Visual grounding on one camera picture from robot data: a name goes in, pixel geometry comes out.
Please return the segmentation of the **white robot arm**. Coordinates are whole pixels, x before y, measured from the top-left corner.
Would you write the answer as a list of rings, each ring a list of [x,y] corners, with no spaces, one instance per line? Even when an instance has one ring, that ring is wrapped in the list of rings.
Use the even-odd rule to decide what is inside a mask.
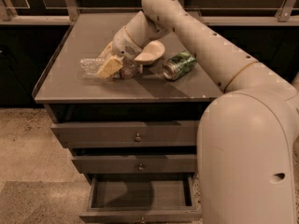
[[[297,224],[292,148],[299,92],[189,15],[178,0],[141,0],[97,74],[109,77],[152,40],[174,33],[223,95],[202,115],[197,163],[204,224]]]

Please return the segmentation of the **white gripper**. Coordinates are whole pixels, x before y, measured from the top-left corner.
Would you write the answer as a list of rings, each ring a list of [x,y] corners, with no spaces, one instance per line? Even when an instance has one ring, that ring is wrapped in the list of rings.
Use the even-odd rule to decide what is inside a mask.
[[[123,67],[123,58],[121,56],[133,60],[143,50],[143,42],[144,36],[140,34],[139,30],[130,30],[128,27],[123,26],[114,35],[112,42],[99,55],[105,61],[99,67],[96,75],[100,78],[107,78],[121,70]]]

